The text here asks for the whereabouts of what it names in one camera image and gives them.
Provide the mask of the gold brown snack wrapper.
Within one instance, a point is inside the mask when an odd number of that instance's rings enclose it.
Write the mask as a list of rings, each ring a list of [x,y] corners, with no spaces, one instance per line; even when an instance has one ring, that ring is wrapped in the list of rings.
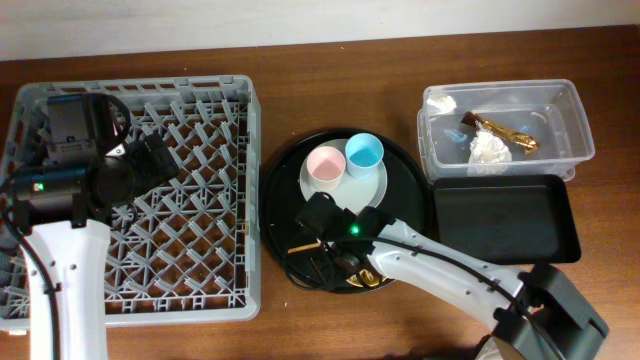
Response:
[[[499,125],[484,116],[470,111],[464,113],[461,123],[473,127],[476,130],[486,130],[502,140],[517,144],[524,148],[526,154],[536,152],[540,148],[540,143],[532,136]]]

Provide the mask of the yellow bowl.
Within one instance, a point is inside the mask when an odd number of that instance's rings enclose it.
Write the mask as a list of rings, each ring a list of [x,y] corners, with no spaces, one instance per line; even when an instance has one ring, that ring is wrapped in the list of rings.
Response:
[[[382,286],[388,278],[377,272],[362,269],[349,277],[346,282],[357,288],[373,289]]]

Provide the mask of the white tissue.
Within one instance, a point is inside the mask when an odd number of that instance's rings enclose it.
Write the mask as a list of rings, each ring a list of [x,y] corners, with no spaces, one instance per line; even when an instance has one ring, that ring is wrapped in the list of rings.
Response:
[[[478,130],[470,143],[468,176],[502,175],[512,161],[508,146],[487,130]]]

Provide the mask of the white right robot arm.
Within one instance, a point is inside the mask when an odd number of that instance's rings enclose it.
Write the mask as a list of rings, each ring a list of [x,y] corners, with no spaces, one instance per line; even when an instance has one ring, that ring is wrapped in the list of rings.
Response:
[[[420,288],[485,324],[494,358],[593,359],[609,335],[604,319],[550,264],[522,271],[485,262],[374,207],[342,209],[322,192],[296,220],[321,246],[331,279],[369,268]]]

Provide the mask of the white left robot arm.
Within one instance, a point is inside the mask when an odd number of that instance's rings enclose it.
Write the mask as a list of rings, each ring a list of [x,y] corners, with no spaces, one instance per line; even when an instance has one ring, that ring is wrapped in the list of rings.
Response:
[[[158,133],[126,140],[131,114],[113,95],[52,96],[47,108],[50,139],[1,186],[2,219],[26,262],[30,356],[105,359],[112,210],[179,167]]]

